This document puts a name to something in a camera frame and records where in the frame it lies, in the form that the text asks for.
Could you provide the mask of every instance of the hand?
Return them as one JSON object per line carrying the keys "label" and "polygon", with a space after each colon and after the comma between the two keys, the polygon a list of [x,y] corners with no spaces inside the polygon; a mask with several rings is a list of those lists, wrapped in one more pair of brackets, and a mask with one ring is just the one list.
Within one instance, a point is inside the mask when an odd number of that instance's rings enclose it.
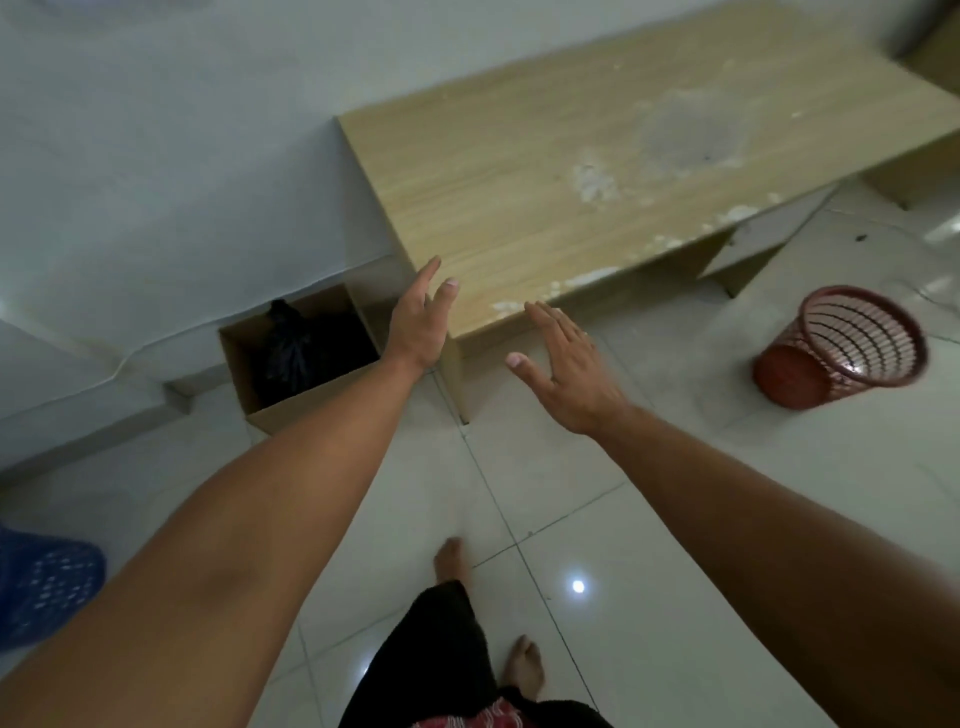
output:
{"label": "hand", "polygon": [[440,258],[435,256],[400,297],[390,319],[390,336],[383,352],[384,361],[409,367],[418,376],[440,358],[446,340],[446,317],[459,290],[455,279],[447,279],[434,299],[428,299],[427,288],[439,268]]}
{"label": "hand", "polygon": [[527,314],[543,333],[553,377],[522,353],[507,355],[507,366],[558,423],[580,435],[595,435],[630,402],[604,366],[596,346],[559,308],[526,303]]}

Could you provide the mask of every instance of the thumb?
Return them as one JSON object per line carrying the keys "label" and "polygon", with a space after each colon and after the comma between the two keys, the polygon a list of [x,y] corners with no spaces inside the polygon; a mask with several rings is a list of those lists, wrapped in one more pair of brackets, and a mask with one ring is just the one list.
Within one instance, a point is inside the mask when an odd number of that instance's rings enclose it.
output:
{"label": "thumb", "polygon": [[549,395],[554,387],[550,377],[525,354],[517,352],[507,354],[507,366],[517,378],[533,390],[538,400]]}
{"label": "thumb", "polygon": [[456,279],[447,279],[441,283],[437,293],[434,294],[433,301],[428,306],[435,316],[443,316],[446,321],[450,313],[450,307],[453,306],[457,293],[460,291],[460,283]]}

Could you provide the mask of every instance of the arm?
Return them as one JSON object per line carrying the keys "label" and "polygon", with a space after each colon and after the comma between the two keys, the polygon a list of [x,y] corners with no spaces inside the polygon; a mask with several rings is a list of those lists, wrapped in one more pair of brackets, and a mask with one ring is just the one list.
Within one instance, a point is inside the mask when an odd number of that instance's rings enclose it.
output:
{"label": "arm", "polygon": [[754,634],[840,725],[960,716],[960,592],[918,558],[638,407],[561,311],[527,304],[553,378],[507,363],[592,437]]}
{"label": "arm", "polygon": [[90,605],[0,684],[5,726],[247,725],[340,544],[456,296],[432,260],[369,374],[213,475]]}

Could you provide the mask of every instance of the tabletop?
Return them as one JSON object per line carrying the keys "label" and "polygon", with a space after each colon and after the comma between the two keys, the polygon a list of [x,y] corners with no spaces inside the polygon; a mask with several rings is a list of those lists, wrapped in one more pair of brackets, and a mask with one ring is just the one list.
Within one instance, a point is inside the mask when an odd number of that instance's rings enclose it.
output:
{"label": "tabletop", "polygon": [[410,262],[461,282],[460,338],[955,132],[960,100],[742,0],[340,123]]}

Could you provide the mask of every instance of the person's right arm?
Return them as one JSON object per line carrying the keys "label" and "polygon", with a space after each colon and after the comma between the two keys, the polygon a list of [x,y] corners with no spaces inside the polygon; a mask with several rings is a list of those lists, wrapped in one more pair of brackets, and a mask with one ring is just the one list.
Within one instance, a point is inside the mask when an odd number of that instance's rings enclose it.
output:
{"label": "person's right arm", "polygon": [[960,724],[960,590],[927,562],[631,405],[589,337],[527,304],[553,376],[507,363],[593,438],[761,642],[842,726]]}

